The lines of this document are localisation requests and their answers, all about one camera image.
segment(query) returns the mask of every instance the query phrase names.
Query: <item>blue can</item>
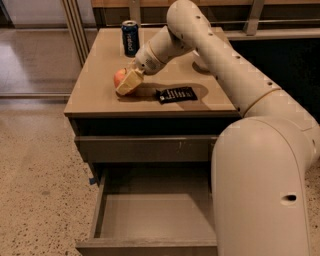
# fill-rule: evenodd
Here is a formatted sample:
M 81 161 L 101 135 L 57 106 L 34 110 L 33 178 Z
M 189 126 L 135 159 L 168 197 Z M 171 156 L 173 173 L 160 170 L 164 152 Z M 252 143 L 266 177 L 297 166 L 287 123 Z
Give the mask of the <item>blue can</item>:
M 138 24 L 134 20 L 122 22 L 122 40 L 124 53 L 128 57 L 134 57 L 140 48 Z

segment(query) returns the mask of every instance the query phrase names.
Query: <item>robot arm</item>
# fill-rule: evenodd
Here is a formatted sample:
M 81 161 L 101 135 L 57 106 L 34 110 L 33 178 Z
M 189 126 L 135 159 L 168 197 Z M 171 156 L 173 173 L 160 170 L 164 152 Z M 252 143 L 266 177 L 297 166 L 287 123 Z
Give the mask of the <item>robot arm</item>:
M 244 118 L 220 135 L 212 156 L 219 256 L 310 255 L 304 174 L 320 155 L 319 124 L 215 36 L 193 2 L 174 2 L 167 23 L 139 50 L 117 92 L 195 49 Z

